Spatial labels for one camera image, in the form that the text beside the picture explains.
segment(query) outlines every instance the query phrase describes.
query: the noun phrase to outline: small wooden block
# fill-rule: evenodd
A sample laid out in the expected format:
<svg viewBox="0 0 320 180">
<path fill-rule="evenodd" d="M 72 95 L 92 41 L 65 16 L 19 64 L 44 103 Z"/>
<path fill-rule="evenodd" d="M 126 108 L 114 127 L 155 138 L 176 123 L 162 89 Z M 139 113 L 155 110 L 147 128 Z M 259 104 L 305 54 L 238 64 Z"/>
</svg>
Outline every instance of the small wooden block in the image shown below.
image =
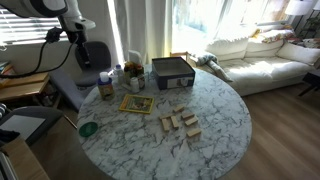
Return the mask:
<svg viewBox="0 0 320 180">
<path fill-rule="evenodd" d="M 183 114 L 181 115 L 181 118 L 182 118 L 183 120 L 187 120 L 187 119 L 192 118 L 192 117 L 194 117 L 194 114 L 193 114 L 192 112 L 183 113 Z"/>
<path fill-rule="evenodd" d="M 192 130 L 188 131 L 187 135 L 188 135 L 188 137 L 192 137 L 192 136 L 195 136 L 200 133 L 201 133 L 201 129 L 197 128 L 197 129 L 192 129 Z"/>
<path fill-rule="evenodd" d="M 167 119 L 161 119 L 161 121 L 162 121 L 163 130 L 168 132 L 169 131 L 169 124 L 168 124 Z"/>
<path fill-rule="evenodd" d="M 163 115 L 159 116 L 159 119 L 160 119 L 160 120 L 162 120 L 162 119 L 167 119 L 167 118 L 170 117 L 170 116 L 173 116 L 173 114 L 172 114 L 172 113 L 163 114 Z"/>
<path fill-rule="evenodd" d="M 190 126 L 191 124 L 195 123 L 198 121 L 198 118 L 197 117 L 193 117 L 192 119 L 189 119 L 188 121 L 186 121 L 186 125 L 187 126 Z"/>
<path fill-rule="evenodd" d="M 173 112 L 183 111 L 183 109 L 184 109 L 184 105 L 183 105 L 183 104 L 179 104 L 178 106 L 176 106 L 176 107 L 173 109 Z"/>
<path fill-rule="evenodd" d="M 177 121 L 176 116 L 171 116 L 171 121 L 172 121 L 172 124 L 173 124 L 173 128 L 179 129 L 179 123 Z"/>
</svg>

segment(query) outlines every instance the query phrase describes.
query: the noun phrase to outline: black cable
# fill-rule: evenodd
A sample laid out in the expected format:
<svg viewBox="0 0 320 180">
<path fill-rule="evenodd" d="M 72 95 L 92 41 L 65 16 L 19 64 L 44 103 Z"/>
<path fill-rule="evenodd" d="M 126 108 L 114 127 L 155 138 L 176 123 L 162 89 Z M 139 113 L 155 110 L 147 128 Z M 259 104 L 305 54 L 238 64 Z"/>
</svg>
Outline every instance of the black cable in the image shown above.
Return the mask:
<svg viewBox="0 0 320 180">
<path fill-rule="evenodd" d="M 54 70 L 60 68 L 60 67 L 67 61 L 67 59 L 68 59 L 68 57 L 69 57 L 69 54 L 70 54 L 70 51 L 71 51 L 71 48 L 72 48 L 72 46 L 78 41 L 78 38 L 79 38 L 79 36 L 77 36 L 77 38 L 76 38 L 76 39 L 73 41 L 73 43 L 69 46 L 67 55 L 66 55 L 66 57 L 64 58 L 64 60 L 61 62 L 61 64 L 60 64 L 59 66 L 57 66 L 57 67 L 55 67 L 55 68 L 52 68 L 52 69 L 39 71 L 39 72 L 37 72 L 37 73 L 35 73 L 35 74 L 44 73 L 44 72 L 49 72 L 49 71 L 54 71 Z"/>
<path fill-rule="evenodd" d="M 33 71 L 30 71 L 30 72 L 24 73 L 24 74 L 19 74 L 19 75 L 2 75 L 2 74 L 0 74 L 0 78 L 15 79 L 15 78 L 23 78 L 23 77 L 27 77 L 27 76 L 31 76 L 31 75 L 35 74 L 41 65 L 43 50 L 44 50 L 44 47 L 47 45 L 47 43 L 48 42 L 46 41 L 42 44 L 38 64 L 37 64 L 37 67 Z"/>
</svg>

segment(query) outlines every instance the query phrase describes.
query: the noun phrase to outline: wooden floor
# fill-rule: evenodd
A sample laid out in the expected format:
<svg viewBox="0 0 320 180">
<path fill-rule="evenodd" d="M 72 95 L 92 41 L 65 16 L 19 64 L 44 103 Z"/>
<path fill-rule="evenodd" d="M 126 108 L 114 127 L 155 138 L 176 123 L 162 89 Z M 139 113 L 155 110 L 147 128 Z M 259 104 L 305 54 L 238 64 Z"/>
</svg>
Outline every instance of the wooden floor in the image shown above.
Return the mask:
<svg viewBox="0 0 320 180">
<path fill-rule="evenodd" d="M 244 97 L 253 134 L 242 160 L 222 180 L 320 179 L 320 91 L 305 84 Z M 76 121 L 76 113 L 62 107 Z M 110 179 L 86 157 L 63 119 L 32 150 L 53 180 Z"/>
</svg>

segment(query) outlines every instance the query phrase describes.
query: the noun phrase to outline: round table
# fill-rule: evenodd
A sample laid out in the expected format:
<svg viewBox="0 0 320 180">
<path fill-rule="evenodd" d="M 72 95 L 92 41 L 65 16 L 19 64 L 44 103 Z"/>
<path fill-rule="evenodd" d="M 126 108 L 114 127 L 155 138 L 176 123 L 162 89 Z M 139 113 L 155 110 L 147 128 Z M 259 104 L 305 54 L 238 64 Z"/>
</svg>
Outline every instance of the round table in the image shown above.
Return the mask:
<svg viewBox="0 0 320 180">
<path fill-rule="evenodd" d="M 251 118 L 241 97 L 225 82 L 195 69 L 192 87 L 160 91 L 153 77 L 137 95 L 151 96 L 151 114 L 119 111 L 126 93 L 114 82 L 115 97 L 103 101 L 94 88 L 81 106 L 78 127 L 96 122 L 98 130 L 79 136 L 87 156 L 115 179 L 215 179 L 227 173 L 245 153 L 251 139 Z M 179 104 L 198 117 L 187 127 L 177 113 L 180 128 L 165 132 L 159 116 Z M 201 134 L 186 132 L 201 128 Z"/>
</svg>

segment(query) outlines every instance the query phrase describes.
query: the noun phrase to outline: green coaster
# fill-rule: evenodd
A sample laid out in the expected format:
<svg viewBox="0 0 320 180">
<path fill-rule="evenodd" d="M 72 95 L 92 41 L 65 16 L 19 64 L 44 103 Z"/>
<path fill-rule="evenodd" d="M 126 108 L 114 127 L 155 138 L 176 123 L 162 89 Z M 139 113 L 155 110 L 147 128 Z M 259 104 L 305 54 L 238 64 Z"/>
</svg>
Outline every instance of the green coaster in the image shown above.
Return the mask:
<svg viewBox="0 0 320 180">
<path fill-rule="evenodd" d="M 89 137 L 98 130 L 98 124 L 95 122 L 88 122 L 81 126 L 79 134 L 82 137 Z"/>
</svg>

